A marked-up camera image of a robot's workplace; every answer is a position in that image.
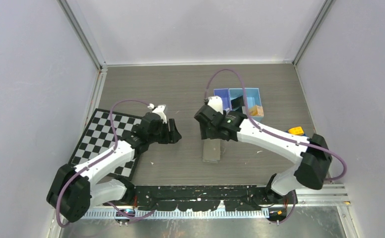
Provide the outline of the grey blue card holder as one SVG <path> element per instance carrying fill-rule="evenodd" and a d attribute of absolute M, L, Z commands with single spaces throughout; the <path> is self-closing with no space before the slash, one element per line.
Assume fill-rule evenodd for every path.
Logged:
<path fill-rule="evenodd" d="M 221 140 L 206 139 L 203 141 L 202 161 L 218 163 L 221 159 Z"/>

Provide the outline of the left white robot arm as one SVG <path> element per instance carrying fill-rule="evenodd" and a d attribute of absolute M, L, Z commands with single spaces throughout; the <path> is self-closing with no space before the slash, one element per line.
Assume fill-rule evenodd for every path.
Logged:
<path fill-rule="evenodd" d="M 110 148 L 95 158 L 75 167 L 61 166 L 46 201 L 71 223 L 81 219 L 91 207 L 109 201 L 129 205 L 134 199 L 131 182 L 122 176 L 108 182 L 100 182 L 101 179 L 138 158 L 150 144 L 175 144 L 181 138 L 174 119 L 163 119 L 162 113 L 146 113 L 140 123 L 123 132 Z"/>

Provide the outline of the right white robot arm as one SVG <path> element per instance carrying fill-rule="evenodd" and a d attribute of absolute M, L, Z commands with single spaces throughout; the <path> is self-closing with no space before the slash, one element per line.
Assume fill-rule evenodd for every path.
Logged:
<path fill-rule="evenodd" d="M 265 190 L 269 202 L 279 203 L 289 192 L 301 187 L 322 189 L 332 160 L 322 136 L 313 134 L 308 138 L 288 134 L 258 123 L 243 113 L 220 113 L 209 105 L 203 105 L 194 118 L 199 122 L 202 139 L 249 143 L 293 163 L 291 168 L 270 178 Z"/>

